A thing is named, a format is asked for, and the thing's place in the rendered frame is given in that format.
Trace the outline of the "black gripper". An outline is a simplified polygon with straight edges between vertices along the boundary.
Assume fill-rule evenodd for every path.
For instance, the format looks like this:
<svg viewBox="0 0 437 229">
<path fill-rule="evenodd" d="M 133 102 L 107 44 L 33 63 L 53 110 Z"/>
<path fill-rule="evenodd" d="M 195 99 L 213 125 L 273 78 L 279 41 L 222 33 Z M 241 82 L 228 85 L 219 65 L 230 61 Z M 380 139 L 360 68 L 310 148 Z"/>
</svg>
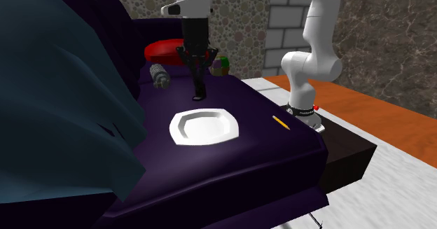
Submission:
<svg viewBox="0 0 437 229">
<path fill-rule="evenodd" d="M 209 48 L 209 20 L 207 18 L 183 18 L 181 20 L 183 46 L 176 47 L 176 51 L 190 71 L 195 87 L 193 101 L 204 99 L 206 87 L 204 73 L 215 60 L 218 49 Z M 197 79 L 196 58 L 203 57 L 200 64 L 200 86 Z"/>
</svg>

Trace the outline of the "multicoloured puzzle cube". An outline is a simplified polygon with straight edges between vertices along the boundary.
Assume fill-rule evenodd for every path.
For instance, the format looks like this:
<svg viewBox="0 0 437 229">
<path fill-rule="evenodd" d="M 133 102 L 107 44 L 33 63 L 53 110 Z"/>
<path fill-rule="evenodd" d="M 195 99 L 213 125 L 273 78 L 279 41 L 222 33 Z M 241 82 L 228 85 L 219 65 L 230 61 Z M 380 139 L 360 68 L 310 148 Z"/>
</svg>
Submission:
<svg viewBox="0 0 437 229">
<path fill-rule="evenodd" d="M 230 71 L 230 62 L 226 56 L 217 56 L 209 67 L 212 76 L 226 76 Z"/>
</svg>

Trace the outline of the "grey knurled cylinder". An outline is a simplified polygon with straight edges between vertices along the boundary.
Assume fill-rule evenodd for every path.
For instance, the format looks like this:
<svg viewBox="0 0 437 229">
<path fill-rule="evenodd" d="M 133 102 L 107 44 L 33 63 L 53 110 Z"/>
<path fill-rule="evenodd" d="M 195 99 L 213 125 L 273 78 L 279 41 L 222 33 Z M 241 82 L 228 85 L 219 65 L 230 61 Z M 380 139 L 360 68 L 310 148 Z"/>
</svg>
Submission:
<svg viewBox="0 0 437 229">
<path fill-rule="evenodd" d="M 149 71 L 155 88 L 169 87 L 170 76 L 161 64 L 152 64 Z"/>
</svg>

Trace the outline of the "white angular plate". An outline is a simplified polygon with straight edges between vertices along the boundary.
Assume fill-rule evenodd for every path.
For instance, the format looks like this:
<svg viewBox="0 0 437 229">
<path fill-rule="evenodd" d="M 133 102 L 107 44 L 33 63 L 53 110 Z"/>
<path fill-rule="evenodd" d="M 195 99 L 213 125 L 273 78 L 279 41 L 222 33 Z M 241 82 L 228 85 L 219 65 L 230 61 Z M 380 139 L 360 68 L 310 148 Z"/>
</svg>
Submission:
<svg viewBox="0 0 437 229">
<path fill-rule="evenodd" d="M 235 117 L 225 109 L 193 109 L 176 113 L 169 133 L 179 146 L 208 146 L 240 135 Z"/>
</svg>

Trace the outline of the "yellow pencil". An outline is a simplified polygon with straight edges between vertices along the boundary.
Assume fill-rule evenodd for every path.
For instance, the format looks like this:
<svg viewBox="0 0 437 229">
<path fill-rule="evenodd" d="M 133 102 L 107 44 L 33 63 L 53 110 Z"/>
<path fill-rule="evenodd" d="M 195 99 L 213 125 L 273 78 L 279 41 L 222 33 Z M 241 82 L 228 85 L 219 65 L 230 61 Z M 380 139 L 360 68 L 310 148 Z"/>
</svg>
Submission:
<svg viewBox="0 0 437 229">
<path fill-rule="evenodd" d="M 287 130 L 290 130 L 290 127 L 286 123 L 284 123 L 282 120 L 280 120 L 278 117 L 272 116 L 272 118 L 274 120 L 276 120 L 282 127 L 286 128 Z"/>
</svg>

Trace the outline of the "dark teal blanket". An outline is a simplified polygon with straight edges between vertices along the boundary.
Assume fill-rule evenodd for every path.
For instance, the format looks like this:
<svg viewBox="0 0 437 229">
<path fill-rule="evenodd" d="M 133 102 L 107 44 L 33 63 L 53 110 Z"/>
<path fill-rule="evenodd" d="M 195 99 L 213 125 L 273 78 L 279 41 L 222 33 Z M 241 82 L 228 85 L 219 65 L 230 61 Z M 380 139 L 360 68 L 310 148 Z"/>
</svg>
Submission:
<svg viewBox="0 0 437 229">
<path fill-rule="evenodd" d="M 63 0 L 0 0 L 0 204 L 114 193 L 144 175 L 144 112 Z"/>
</svg>

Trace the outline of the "dark robot stand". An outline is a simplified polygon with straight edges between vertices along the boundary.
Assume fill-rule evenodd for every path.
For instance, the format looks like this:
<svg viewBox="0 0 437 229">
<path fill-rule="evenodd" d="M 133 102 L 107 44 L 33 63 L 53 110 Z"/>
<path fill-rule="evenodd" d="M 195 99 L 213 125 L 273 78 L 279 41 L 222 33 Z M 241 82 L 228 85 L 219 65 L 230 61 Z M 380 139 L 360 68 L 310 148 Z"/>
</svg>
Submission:
<svg viewBox="0 0 437 229">
<path fill-rule="evenodd" d="M 377 145 L 322 116 L 328 129 L 321 133 L 328 151 L 318 187 L 324 194 L 362 179 Z"/>
</svg>

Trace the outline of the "orange rug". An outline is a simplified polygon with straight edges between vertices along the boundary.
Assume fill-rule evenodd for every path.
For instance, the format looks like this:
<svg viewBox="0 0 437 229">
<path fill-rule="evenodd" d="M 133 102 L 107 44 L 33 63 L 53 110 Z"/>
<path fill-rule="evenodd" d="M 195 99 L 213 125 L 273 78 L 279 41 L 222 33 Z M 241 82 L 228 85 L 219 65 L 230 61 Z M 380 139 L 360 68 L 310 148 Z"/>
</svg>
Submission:
<svg viewBox="0 0 437 229">
<path fill-rule="evenodd" d="M 437 120 L 329 82 L 311 80 L 315 104 L 437 168 Z"/>
</svg>

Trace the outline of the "brown marble counter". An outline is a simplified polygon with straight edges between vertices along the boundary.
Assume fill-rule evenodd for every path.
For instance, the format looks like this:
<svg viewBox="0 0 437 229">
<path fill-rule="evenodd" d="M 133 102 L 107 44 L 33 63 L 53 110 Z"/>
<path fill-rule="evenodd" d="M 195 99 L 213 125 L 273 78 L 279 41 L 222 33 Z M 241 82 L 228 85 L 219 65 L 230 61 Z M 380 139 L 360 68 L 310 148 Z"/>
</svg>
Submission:
<svg viewBox="0 0 437 229">
<path fill-rule="evenodd" d="M 437 0 L 343 0 L 335 83 L 437 119 Z"/>
</svg>

